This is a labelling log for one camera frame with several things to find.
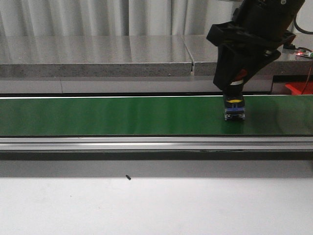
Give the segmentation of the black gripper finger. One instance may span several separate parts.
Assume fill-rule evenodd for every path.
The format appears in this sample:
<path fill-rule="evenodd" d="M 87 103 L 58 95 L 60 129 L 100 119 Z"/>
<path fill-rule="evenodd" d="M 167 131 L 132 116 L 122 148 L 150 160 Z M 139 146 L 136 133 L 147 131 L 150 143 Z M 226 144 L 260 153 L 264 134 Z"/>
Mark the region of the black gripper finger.
<path fill-rule="evenodd" d="M 247 76 L 247 56 L 241 50 L 227 44 L 218 46 L 218 61 L 213 83 L 225 90 L 231 83 L 242 84 Z"/>
<path fill-rule="evenodd" d="M 248 50 L 242 49 L 243 65 L 241 71 L 244 71 L 242 76 L 243 85 L 251 79 L 259 70 L 266 65 L 278 59 L 281 52 L 276 50 Z"/>

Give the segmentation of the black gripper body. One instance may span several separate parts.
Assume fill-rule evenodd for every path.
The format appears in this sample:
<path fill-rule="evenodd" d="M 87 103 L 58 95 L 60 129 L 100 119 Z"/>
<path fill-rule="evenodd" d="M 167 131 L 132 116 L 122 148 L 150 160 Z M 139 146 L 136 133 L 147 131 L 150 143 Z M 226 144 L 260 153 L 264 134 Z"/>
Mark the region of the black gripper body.
<path fill-rule="evenodd" d="M 213 24 L 206 38 L 217 47 L 238 42 L 276 49 L 295 39 L 288 27 L 303 4 L 303 0 L 244 0 L 232 20 Z"/>

